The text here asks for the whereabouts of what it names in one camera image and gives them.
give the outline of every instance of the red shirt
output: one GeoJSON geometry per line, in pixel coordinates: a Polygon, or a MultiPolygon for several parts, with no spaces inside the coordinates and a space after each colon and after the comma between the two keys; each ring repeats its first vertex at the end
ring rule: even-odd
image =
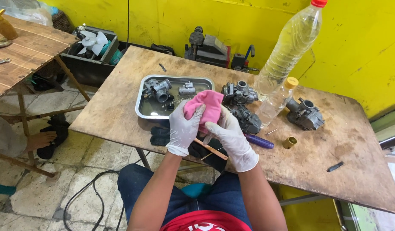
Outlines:
{"type": "Polygon", "coordinates": [[[251,231],[251,229],[246,223],[228,213],[200,210],[176,217],[160,231],[251,231]]]}

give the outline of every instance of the wooden table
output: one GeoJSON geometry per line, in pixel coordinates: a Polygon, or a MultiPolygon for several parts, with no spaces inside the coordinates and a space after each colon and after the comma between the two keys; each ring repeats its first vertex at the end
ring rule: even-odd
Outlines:
{"type": "MultiPolygon", "coordinates": [[[[14,87],[25,87],[23,81],[34,72],[38,71],[49,61],[55,59],[65,73],[69,76],[71,81],[77,86],[81,94],[89,101],[89,97],[76,81],[72,73],[65,66],[59,55],[69,48],[72,44],[79,41],[76,36],[65,33],[63,31],[20,20],[10,16],[4,16],[18,33],[18,38],[12,41],[9,46],[0,48],[0,59],[10,58],[11,62],[0,65],[0,97],[5,95],[14,87]]],[[[42,118],[45,116],[52,116],[59,113],[65,113],[75,110],[83,109],[84,107],[70,108],[41,115],[26,116],[25,104],[21,91],[18,91],[18,100],[20,107],[20,115],[18,116],[3,116],[3,118],[12,122],[22,121],[24,133],[29,136],[28,120],[42,118]]],[[[34,155],[32,152],[28,153],[31,165],[25,164],[14,158],[10,158],[0,154],[0,159],[9,161],[13,164],[22,166],[31,171],[38,172],[50,178],[54,177],[53,173],[38,169],[35,164],[34,155]]]]}
{"type": "MultiPolygon", "coordinates": [[[[135,113],[139,83],[150,74],[208,77],[215,82],[217,91],[227,81],[245,80],[252,84],[254,79],[251,74],[131,46],[70,129],[140,151],[164,154],[166,148],[149,142],[150,128],[156,124],[135,113]]],[[[305,132],[289,123],[285,113],[281,113],[267,129],[257,134],[275,144],[272,150],[252,145],[260,155],[259,163],[266,179],[395,213],[395,184],[361,105],[348,97],[302,86],[295,91],[295,98],[299,97],[311,100],[320,108],[325,124],[317,131],[305,132]],[[277,131],[266,137],[274,128],[277,131]],[[289,136],[296,137],[298,143],[288,150],[282,147],[282,141],[289,136]],[[327,172],[340,161],[344,162],[343,166],[327,172]]],[[[256,111],[260,104],[256,102],[248,108],[256,111]]],[[[192,156],[185,160],[201,163],[192,156]]]]}

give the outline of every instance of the purple screwdriver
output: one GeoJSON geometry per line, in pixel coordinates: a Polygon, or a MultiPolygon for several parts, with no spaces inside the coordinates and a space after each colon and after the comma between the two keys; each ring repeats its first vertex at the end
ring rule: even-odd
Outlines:
{"type": "Polygon", "coordinates": [[[263,138],[260,138],[258,136],[245,134],[245,137],[246,137],[247,141],[249,141],[252,144],[257,144],[260,147],[268,148],[268,149],[274,148],[274,144],[272,142],[265,140],[263,138]]]}

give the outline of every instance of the hand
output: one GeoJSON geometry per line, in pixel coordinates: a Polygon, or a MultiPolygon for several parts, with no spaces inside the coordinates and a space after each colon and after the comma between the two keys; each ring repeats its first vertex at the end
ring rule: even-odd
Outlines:
{"type": "Polygon", "coordinates": [[[169,152],[183,157],[189,155],[188,147],[196,138],[201,115],[206,109],[206,105],[202,104],[190,120],[187,120],[183,113],[187,101],[182,101],[169,116],[170,142],[166,145],[169,152]]]}
{"type": "Polygon", "coordinates": [[[223,148],[231,157],[237,172],[241,173],[254,168],[258,162],[258,155],[251,149],[236,117],[223,105],[218,124],[206,122],[205,127],[218,137],[223,148]]]}

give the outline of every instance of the blue jeans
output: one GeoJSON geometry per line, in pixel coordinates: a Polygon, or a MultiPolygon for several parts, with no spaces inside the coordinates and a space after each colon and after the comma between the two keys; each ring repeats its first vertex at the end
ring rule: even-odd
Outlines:
{"type": "MultiPolygon", "coordinates": [[[[129,164],[120,171],[118,190],[125,206],[127,221],[136,200],[153,174],[149,169],[137,164],[129,164]]],[[[180,215],[197,210],[215,210],[231,214],[252,229],[237,174],[225,172],[215,181],[210,193],[197,199],[186,196],[173,186],[162,226],[180,215]]]]}

